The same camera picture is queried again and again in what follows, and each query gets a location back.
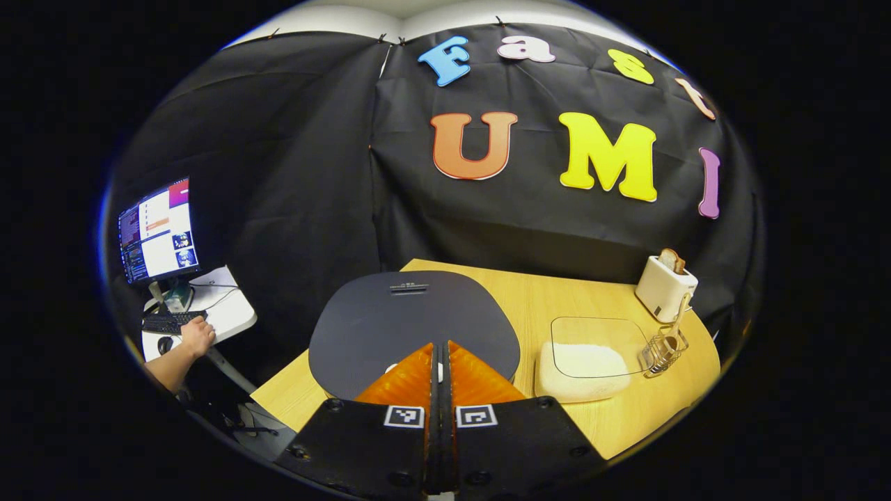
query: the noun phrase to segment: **blue letter f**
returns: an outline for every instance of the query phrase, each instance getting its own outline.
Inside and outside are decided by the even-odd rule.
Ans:
[[[458,77],[463,77],[470,71],[470,66],[464,64],[459,65],[455,61],[467,61],[470,54],[461,47],[454,47],[446,52],[446,49],[454,45],[463,45],[467,43],[465,37],[451,37],[442,44],[439,44],[426,53],[421,54],[418,62],[426,62],[439,75],[437,85],[444,87],[455,81]]]

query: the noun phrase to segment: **black backdrop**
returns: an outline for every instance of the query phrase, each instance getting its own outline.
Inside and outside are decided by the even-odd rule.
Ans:
[[[438,87],[418,56],[456,35],[470,40],[472,70]],[[505,60],[495,49],[512,35],[548,41],[557,61]],[[613,48],[645,60],[654,85],[622,76]],[[703,117],[675,77],[691,80],[618,42],[544,25],[465,27],[405,45],[339,33],[261,38],[215,54],[161,100],[115,166],[109,212],[190,176],[202,266],[229,266],[271,336],[267,352],[296,356],[341,285],[412,258],[636,283],[665,247],[687,259],[699,279],[694,308],[735,348],[761,299],[763,195],[722,110],[710,103],[719,118]],[[477,159],[488,111],[519,117],[507,168],[484,181],[442,175],[430,119],[474,117],[463,154]],[[613,142],[625,124],[652,129],[658,199],[561,185],[564,111],[593,115]],[[722,161],[718,219],[697,212],[699,147]],[[121,276],[113,218],[107,230],[112,301],[139,345],[145,291]]]

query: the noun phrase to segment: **wooden table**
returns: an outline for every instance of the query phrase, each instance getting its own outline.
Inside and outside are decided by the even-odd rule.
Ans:
[[[542,343],[551,338],[554,318],[627,318],[638,324],[647,338],[662,325],[634,295],[632,284],[525,275],[420,259],[414,259],[402,268],[402,271],[423,270],[451,271],[469,276],[492,294],[519,339],[519,367],[513,384],[530,398],[535,395],[535,361]],[[690,347],[658,377],[635,374],[631,384],[613,398],[563,404],[604,458],[619,454],[655,431],[701,397],[717,380],[720,373],[717,350],[694,311],[684,316],[681,330]],[[308,351],[253,392],[251,397],[294,431],[300,431],[328,398],[309,372]]]

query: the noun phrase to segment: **person's arm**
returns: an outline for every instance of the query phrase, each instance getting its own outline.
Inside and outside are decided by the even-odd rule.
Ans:
[[[183,342],[145,364],[151,375],[171,393],[179,390],[189,368],[195,360],[208,352],[217,337],[213,326],[205,322],[201,316],[196,316],[191,322],[180,327],[180,332]]]

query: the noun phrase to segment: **foam letter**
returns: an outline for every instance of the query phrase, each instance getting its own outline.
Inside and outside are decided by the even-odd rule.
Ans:
[[[551,53],[551,47],[541,38],[504,37],[498,47],[498,54],[508,59],[531,59],[535,62],[551,62],[557,56]]]
[[[439,75],[437,85],[444,87],[455,81],[458,77],[463,77],[470,71],[470,66],[459,65],[455,61],[467,61],[470,54],[462,47],[454,47],[454,45],[463,45],[467,43],[465,37],[451,37],[442,44],[439,44],[426,53],[421,54],[418,62],[426,62]]]
[[[430,120],[436,129],[433,163],[439,172],[457,179],[488,179],[504,170],[511,150],[511,124],[517,123],[517,115],[490,111],[482,119],[489,124],[489,152],[482,160],[467,160],[462,154],[464,126],[470,123],[470,115],[445,113]]]
[[[699,148],[706,171],[706,182],[702,189],[702,201],[699,203],[699,214],[706,218],[718,219],[718,166],[721,160],[711,150]]]
[[[681,84],[683,90],[687,91],[687,94],[690,95],[690,99],[692,99],[693,104],[696,104],[696,107],[699,108],[699,111],[702,111],[702,114],[709,117],[710,119],[715,119],[715,114],[709,109],[706,108],[706,104],[702,102],[702,94],[699,93],[698,90],[694,89],[690,82],[684,80],[683,78],[675,78],[675,82]]]
[[[616,66],[616,69],[626,77],[637,80],[638,82],[643,82],[644,84],[652,84],[655,81],[653,80],[653,76],[643,68],[641,60],[631,54],[623,53],[616,49],[609,49],[607,54],[609,54],[609,57],[613,58],[613,61],[615,61],[614,65]]]
[[[588,174],[588,159],[591,159],[603,191],[612,190],[624,169],[625,179],[618,186],[620,193],[637,200],[656,200],[653,187],[656,133],[642,125],[627,124],[613,145],[591,115],[562,113],[560,123],[569,129],[569,167],[560,174],[564,186],[590,190],[594,186],[594,178]]]

